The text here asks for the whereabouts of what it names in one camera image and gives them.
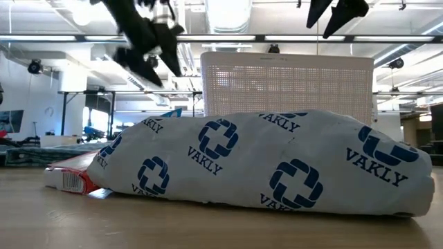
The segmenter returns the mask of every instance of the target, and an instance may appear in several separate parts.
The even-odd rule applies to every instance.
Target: desk
[[[416,219],[279,213],[42,187],[42,169],[0,169],[1,249],[443,248],[443,168]]]

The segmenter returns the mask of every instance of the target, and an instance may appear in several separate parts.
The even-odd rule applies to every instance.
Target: white basket
[[[207,52],[205,116],[321,109],[370,125],[373,70],[371,58]]]

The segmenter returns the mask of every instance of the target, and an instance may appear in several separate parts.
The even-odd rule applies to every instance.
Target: barcode
[[[63,172],[63,190],[83,193],[83,179],[76,174]]]

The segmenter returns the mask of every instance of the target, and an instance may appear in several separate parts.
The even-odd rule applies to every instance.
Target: red and white box
[[[87,174],[88,166],[92,163],[97,152],[92,151],[50,164],[50,167],[44,170],[45,186],[75,194],[89,194],[100,189]]]

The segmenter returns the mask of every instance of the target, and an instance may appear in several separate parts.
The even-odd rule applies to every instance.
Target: white plastic bag
[[[328,111],[147,118],[88,168],[116,192],[283,211],[421,216],[428,154]]]

